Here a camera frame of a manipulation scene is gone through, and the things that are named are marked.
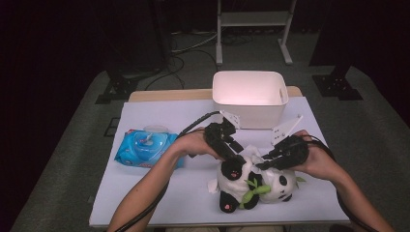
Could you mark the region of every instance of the box handle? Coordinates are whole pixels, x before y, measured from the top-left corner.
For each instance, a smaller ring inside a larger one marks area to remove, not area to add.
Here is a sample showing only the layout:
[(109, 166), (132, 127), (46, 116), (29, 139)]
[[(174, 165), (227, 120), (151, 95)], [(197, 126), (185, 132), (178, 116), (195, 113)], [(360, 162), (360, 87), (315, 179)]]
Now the box handle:
[(287, 89), (283, 89), (282, 87), (279, 88), (279, 95), (280, 95), (280, 100), (282, 104), (285, 104), (288, 102), (288, 96), (287, 96)]

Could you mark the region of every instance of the forearm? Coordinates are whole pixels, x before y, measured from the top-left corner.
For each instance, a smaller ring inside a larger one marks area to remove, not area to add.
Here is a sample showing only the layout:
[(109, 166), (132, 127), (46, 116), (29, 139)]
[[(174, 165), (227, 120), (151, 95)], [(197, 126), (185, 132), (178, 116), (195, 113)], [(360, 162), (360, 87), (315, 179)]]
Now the forearm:
[(332, 183), (345, 206), (356, 218), (377, 231), (394, 231), (346, 172), (343, 171), (340, 177), (333, 180)]
[[(150, 169), (150, 171), (130, 190), (118, 206), (107, 231), (115, 231), (145, 210), (160, 194), (169, 181), (176, 163), (183, 152), (171, 146)], [(129, 231), (144, 231), (152, 213), (136, 223)]]

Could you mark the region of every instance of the dark background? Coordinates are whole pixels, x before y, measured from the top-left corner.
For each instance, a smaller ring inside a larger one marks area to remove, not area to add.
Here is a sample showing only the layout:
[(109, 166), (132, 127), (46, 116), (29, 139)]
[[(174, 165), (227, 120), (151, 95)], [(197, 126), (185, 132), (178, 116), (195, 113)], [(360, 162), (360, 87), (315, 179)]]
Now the dark background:
[[(144, 6), (147, 2), (133, 1)], [(223, 1), (224, 9), (288, 7), (288, 1), (233, 2)], [(132, 24), (119, 17), (121, 7), (112, 8), (126, 3), (1, 1), (1, 231), (13, 225), (95, 76), (107, 65), (139, 67), (138, 56), (129, 53), (138, 50), (126, 33)], [(170, 31), (216, 29), (216, 0), (163, 4)], [(298, 2), (291, 30), (322, 29), (311, 65), (348, 59), (373, 79), (409, 125), (409, 23), (404, 1), (307, 0)], [(154, 56), (148, 57), (152, 63), (161, 59)]]

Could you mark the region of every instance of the human arm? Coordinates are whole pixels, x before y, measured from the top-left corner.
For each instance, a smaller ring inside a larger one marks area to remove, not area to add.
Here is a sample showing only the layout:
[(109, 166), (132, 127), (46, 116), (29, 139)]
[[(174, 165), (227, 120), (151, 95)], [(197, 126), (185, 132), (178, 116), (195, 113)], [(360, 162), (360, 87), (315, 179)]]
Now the human arm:
[[(203, 130), (195, 130), (178, 138), (162, 154), (158, 162), (128, 192), (121, 201), (108, 225), (108, 232), (115, 231), (145, 210), (160, 194), (168, 183), (179, 158), (187, 155), (209, 154), (215, 159), (220, 157), (204, 140)], [(144, 231), (154, 210), (133, 225), (128, 231)]]
[[(305, 130), (298, 131), (295, 135), (311, 140)], [(356, 218), (377, 231), (394, 231), (392, 226), (371, 205), (351, 176), (318, 146), (309, 145), (307, 161), (292, 169), (330, 181), (337, 189), (346, 208)], [(362, 231), (357, 224), (353, 225), (355, 231)]]

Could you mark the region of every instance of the white metal rack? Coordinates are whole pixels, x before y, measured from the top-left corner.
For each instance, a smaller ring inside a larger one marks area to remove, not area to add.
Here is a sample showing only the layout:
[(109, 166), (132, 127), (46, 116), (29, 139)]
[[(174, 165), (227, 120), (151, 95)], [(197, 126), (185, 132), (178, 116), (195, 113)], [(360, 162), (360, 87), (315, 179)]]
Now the white metal rack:
[(282, 52), (286, 65), (292, 65), (286, 40), (289, 34), (295, 11), (296, 0), (292, 0), (289, 11), (284, 12), (240, 12), (223, 13), (221, 0), (218, 0), (218, 35), (217, 35), (217, 64), (222, 65), (221, 28), (231, 26), (284, 26), (283, 37), (278, 39), (278, 45)]

